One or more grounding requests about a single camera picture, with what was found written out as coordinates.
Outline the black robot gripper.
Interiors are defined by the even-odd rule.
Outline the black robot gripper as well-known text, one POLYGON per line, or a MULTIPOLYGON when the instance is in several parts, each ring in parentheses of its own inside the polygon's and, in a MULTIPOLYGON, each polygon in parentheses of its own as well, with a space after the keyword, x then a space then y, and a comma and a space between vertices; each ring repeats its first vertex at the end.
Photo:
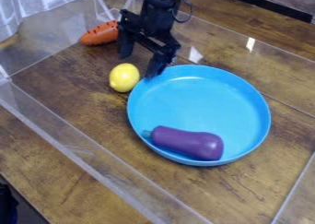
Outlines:
POLYGON ((158 77, 176 59, 180 44, 172 37, 171 29, 178 7, 176 0, 144 0, 139 15, 127 9, 120 10, 119 58, 127 58, 132 54, 136 41, 152 51, 154 55, 146 72, 147 79, 158 77))

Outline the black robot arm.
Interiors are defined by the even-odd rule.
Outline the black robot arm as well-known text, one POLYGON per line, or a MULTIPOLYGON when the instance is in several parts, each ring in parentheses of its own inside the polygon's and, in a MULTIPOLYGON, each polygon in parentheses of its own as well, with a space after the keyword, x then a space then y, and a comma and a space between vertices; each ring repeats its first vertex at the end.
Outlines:
POLYGON ((192 6, 187 0, 143 0, 140 14, 127 9, 120 10, 118 24, 119 58, 128 57, 138 42, 152 52, 146 78, 159 76, 166 66, 174 62, 182 45, 171 34, 174 22, 184 23, 187 19, 176 18, 180 3, 192 6))

